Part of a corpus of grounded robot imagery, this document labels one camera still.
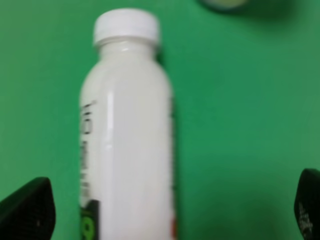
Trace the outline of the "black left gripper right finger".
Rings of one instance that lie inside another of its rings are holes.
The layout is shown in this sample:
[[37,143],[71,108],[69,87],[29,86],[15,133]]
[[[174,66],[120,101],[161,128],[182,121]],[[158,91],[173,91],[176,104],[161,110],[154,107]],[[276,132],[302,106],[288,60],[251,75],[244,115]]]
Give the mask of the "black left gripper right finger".
[[320,238],[320,171],[306,168],[302,171],[294,200],[294,215],[305,240]]

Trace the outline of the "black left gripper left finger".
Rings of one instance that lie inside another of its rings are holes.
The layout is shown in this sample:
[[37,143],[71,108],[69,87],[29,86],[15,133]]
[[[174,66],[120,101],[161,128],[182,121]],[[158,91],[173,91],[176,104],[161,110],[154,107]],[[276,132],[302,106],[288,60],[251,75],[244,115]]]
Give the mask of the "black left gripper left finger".
[[50,240],[56,225],[51,181],[36,177],[0,201],[2,240]]

